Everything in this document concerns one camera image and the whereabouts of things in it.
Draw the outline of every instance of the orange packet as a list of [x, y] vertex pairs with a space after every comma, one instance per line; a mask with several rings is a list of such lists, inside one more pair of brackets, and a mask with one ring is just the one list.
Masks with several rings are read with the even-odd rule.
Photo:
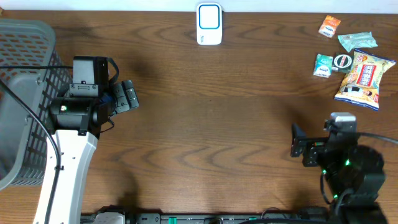
[[319, 33], [329, 38], [332, 38], [333, 35], [336, 33], [337, 27], [340, 22], [341, 21], [336, 18], [326, 16], [326, 19], [323, 21], [321, 28], [319, 28]]

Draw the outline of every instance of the green component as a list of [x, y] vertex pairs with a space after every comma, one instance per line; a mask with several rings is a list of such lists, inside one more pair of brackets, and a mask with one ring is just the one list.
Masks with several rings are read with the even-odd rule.
[[169, 218], [169, 224], [177, 224], [177, 218], [170, 217]]

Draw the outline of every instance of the wooden tabletop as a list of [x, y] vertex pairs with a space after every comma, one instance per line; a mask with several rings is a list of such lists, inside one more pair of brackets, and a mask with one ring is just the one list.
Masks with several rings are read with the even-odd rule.
[[[196, 42], [193, 12], [4, 11], [37, 19], [57, 35], [65, 64], [75, 55], [112, 57], [140, 107], [115, 117], [88, 171], [82, 212], [124, 205], [165, 213], [257, 213], [326, 206], [319, 167], [290, 158], [292, 123], [327, 136], [331, 112], [355, 114], [358, 129], [398, 138], [398, 66], [384, 74], [380, 110], [333, 99], [343, 79], [312, 75], [318, 53], [345, 52], [318, 34], [326, 14], [224, 13], [223, 41]], [[373, 33], [371, 53], [398, 59], [398, 15], [334, 14], [337, 34]], [[398, 147], [362, 139], [384, 154], [378, 202], [398, 222]], [[40, 187], [0, 192], [0, 223], [30, 223]]]

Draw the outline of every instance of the light blue wrapper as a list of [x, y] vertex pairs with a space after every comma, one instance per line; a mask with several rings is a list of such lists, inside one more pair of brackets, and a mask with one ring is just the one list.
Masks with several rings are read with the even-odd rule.
[[377, 47], [376, 40], [372, 37], [372, 32], [364, 32], [359, 34], [339, 35], [338, 40], [347, 52], [356, 48], [372, 48]]

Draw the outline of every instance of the teal packet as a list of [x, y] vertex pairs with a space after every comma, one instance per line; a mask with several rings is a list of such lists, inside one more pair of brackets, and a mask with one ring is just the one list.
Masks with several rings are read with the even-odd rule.
[[348, 34], [348, 35], [339, 35], [338, 40], [346, 49], [347, 52], [350, 52], [356, 48], [372, 48], [377, 47], [376, 40], [372, 37], [372, 32], [363, 32], [359, 34]]
[[315, 61], [315, 68], [313, 70], [313, 75], [329, 78], [329, 76], [331, 75], [332, 63], [333, 63], [332, 56], [318, 54], [317, 59]]

